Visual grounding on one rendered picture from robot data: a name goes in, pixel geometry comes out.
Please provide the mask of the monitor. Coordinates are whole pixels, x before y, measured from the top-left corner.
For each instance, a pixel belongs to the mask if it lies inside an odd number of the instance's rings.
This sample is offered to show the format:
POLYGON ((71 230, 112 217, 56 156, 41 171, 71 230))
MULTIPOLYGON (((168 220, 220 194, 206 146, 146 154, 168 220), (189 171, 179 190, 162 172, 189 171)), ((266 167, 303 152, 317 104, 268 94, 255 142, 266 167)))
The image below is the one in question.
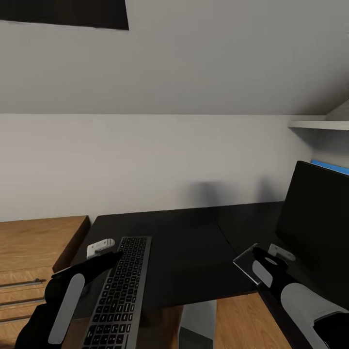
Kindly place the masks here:
POLYGON ((275 235, 349 311, 349 175, 298 160, 275 235))

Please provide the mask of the mouse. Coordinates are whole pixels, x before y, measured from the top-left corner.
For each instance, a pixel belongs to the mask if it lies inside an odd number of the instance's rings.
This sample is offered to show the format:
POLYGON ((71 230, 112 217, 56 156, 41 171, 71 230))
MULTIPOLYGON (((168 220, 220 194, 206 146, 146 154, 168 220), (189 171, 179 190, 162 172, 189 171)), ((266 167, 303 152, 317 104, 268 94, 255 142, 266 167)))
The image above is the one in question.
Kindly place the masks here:
POLYGON ((81 293, 81 297, 84 296, 84 295, 88 292, 89 288, 90 288, 90 285, 89 285, 89 284, 87 284, 87 285, 83 288, 83 291, 82 291, 82 293, 81 293))

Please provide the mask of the keyboard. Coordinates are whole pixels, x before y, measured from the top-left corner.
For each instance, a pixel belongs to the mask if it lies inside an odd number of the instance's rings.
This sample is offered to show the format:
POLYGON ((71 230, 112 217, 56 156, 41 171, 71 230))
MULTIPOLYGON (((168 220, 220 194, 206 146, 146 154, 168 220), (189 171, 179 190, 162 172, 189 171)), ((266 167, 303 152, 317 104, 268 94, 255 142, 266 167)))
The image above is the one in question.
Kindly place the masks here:
POLYGON ((152 237, 123 237, 79 349, 136 349, 152 237))

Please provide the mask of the notebook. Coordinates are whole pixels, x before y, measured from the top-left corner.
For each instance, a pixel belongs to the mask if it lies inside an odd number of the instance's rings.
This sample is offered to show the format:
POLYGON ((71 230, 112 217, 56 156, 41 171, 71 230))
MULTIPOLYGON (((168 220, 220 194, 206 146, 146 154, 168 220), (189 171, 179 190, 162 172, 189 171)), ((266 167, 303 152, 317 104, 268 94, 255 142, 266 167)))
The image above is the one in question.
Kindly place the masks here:
POLYGON ((233 263, 237 265, 245 274, 247 274, 255 283, 260 284, 261 280, 253 273, 253 262, 255 261, 253 249, 261 248, 268 252, 266 248, 261 246, 260 244, 254 244, 250 249, 245 251, 243 254, 241 254, 239 257, 237 257, 235 260, 233 260, 233 263))

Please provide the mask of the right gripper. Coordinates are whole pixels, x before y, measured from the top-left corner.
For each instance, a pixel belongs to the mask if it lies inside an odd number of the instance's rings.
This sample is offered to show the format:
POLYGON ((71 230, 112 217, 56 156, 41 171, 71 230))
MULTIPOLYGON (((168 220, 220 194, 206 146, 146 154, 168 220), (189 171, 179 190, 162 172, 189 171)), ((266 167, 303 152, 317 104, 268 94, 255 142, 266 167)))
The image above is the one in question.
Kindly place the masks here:
POLYGON ((288 265, 286 264, 285 261, 279 259, 278 257, 276 256, 272 256, 271 254, 269 254, 268 252, 266 252, 265 250, 261 249, 261 248, 256 248, 254 247, 253 249, 253 253, 254 253, 254 258, 256 260, 259 260, 265 256, 268 256, 268 257, 271 257, 272 259, 274 259, 277 264, 279 265, 279 267, 284 270, 285 272, 287 272, 288 270, 288 265))

